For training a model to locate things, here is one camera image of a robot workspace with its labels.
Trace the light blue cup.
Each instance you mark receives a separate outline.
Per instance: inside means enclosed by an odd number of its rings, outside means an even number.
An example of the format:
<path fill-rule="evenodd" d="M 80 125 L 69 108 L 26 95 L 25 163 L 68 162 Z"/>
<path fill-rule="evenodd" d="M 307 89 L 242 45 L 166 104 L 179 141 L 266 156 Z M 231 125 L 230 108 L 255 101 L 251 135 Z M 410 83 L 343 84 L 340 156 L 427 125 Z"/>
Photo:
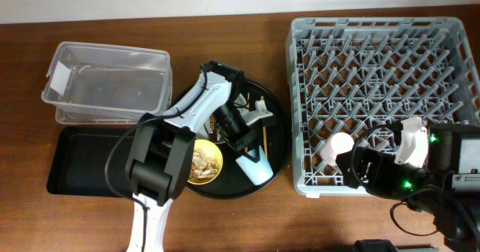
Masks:
<path fill-rule="evenodd" d="M 235 162 L 240 166 L 241 170 L 246 174 L 254 185 L 261 185 L 267 182 L 273 175 L 272 167 L 260 166 L 248 160 L 246 157 L 240 156 L 235 159 Z"/>

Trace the pink cup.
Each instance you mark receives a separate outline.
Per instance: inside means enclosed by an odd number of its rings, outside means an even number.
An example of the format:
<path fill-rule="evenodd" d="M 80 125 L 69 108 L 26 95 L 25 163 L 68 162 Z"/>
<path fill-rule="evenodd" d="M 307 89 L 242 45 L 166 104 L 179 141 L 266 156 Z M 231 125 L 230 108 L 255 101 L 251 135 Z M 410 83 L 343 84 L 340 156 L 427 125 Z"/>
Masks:
<path fill-rule="evenodd" d="M 348 133 L 334 133 L 325 141 L 319 155 L 329 166 L 336 167 L 337 156 L 351 151 L 353 145 L 354 139 Z"/>

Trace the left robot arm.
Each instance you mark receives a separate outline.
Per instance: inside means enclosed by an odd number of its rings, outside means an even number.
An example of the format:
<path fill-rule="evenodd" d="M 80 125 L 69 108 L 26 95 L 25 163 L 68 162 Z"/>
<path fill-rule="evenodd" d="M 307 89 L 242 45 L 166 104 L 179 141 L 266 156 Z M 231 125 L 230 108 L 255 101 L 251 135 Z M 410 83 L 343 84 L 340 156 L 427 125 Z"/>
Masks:
<path fill-rule="evenodd" d="M 160 115 L 144 114 L 126 132 L 133 136 L 124 166 L 130 193 L 111 191 L 134 203 L 129 251 L 164 249 L 170 207 L 188 183 L 197 134 L 210 117 L 255 185 L 273 176 L 261 134 L 273 114 L 263 100 L 250 112 L 239 112 L 235 101 L 246 82 L 242 70 L 218 61 L 201 64 L 198 81 L 179 102 Z"/>

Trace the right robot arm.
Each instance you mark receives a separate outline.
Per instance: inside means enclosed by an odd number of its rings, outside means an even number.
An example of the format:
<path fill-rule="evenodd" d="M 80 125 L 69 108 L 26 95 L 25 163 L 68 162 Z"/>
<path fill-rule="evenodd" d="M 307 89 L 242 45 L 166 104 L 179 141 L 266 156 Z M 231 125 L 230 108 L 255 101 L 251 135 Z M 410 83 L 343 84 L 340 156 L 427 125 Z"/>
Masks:
<path fill-rule="evenodd" d="M 448 248 L 478 251 L 479 128 L 396 121 L 386 125 L 399 145 L 396 154 L 359 145 L 377 129 L 367 129 L 336 156 L 346 186 L 427 212 Z"/>

